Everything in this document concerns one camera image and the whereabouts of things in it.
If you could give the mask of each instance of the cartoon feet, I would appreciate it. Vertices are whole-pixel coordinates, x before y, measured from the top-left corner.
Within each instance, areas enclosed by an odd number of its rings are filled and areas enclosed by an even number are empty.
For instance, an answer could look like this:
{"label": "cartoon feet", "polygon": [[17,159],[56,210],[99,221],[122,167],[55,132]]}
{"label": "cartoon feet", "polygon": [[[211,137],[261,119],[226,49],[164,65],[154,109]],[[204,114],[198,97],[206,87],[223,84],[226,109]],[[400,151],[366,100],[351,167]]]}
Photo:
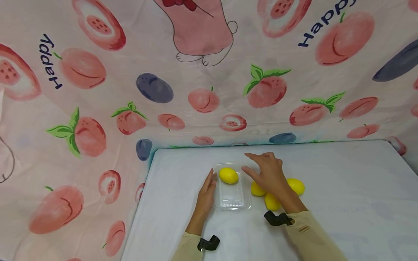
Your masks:
{"label": "cartoon feet", "polygon": [[[231,33],[234,34],[237,32],[238,30],[238,25],[237,22],[235,21],[230,21],[228,22],[228,27],[231,30]],[[178,53],[177,54],[177,60],[182,62],[182,63],[188,63],[188,62],[194,62],[194,61],[198,61],[200,59],[202,59],[202,63],[205,66],[215,66],[218,63],[220,63],[229,53],[229,51],[231,50],[231,47],[234,43],[234,39],[232,39],[232,42],[230,45],[228,45],[227,47],[223,48],[220,52],[218,53],[213,53],[213,54],[208,54],[208,55],[202,55],[202,56],[196,56],[196,55],[187,55],[184,53]]]}

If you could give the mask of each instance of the red bow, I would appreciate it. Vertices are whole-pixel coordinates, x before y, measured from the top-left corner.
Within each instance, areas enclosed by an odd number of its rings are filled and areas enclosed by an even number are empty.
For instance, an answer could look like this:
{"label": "red bow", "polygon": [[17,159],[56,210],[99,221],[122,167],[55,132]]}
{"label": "red bow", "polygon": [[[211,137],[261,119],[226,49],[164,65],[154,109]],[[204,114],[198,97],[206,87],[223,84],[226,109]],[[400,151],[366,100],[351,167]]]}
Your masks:
{"label": "red bow", "polygon": [[163,0],[163,4],[165,7],[170,7],[173,5],[183,5],[187,7],[190,11],[195,11],[197,8],[197,4],[193,2],[193,0]]}

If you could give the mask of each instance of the pink printed fabric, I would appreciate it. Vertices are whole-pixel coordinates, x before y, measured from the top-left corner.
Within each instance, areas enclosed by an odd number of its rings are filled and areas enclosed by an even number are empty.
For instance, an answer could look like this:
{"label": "pink printed fabric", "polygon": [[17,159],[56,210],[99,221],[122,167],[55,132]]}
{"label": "pink printed fabric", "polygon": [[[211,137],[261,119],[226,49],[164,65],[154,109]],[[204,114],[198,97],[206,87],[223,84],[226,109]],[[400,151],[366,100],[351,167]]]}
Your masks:
{"label": "pink printed fabric", "polygon": [[120,260],[159,148],[384,139],[418,170],[416,0],[0,13],[1,260]]}

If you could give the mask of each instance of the blue plum print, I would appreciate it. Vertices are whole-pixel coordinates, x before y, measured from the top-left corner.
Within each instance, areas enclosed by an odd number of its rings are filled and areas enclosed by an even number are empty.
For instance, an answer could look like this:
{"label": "blue plum print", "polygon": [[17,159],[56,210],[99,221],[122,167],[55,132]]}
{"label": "blue plum print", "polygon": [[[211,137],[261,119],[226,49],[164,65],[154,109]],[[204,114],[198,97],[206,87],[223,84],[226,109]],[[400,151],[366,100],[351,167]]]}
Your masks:
{"label": "blue plum print", "polygon": [[149,139],[140,139],[136,143],[136,155],[141,161],[146,161],[150,157],[152,141]]}
{"label": "blue plum print", "polygon": [[145,98],[158,103],[171,102],[173,89],[164,80],[152,73],[143,73],[136,79],[136,87]]}
{"label": "blue plum print", "polygon": [[268,142],[273,143],[273,144],[285,144],[285,143],[292,143],[295,140],[296,140],[296,135],[291,132],[287,132],[287,133],[277,134],[271,137],[268,140]]}
{"label": "blue plum print", "polygon": [[373,76],[374,81],[391,81],[401,77],[418,64],[418,40],[395,55]]}

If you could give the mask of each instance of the person's right hand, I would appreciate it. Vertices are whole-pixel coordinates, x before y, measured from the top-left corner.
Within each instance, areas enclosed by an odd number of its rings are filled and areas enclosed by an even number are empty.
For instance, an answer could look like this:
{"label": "person's right hand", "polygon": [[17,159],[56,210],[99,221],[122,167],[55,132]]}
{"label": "person's right hand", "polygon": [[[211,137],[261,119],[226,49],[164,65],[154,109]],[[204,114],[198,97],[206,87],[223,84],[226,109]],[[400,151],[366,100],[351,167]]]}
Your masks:
{"label": "person's right hand", "polygon": [[266,152],[261,155],[245,153],[245,155],[258,164],[261,172],[258,174],[247,166],[243,166],[242,170],[262,189],[272,193],[277,198],[280,198],[284,193],[292,192],[292,189],[283,174],[283,162],[280,159],[276,159],[273,152]]}

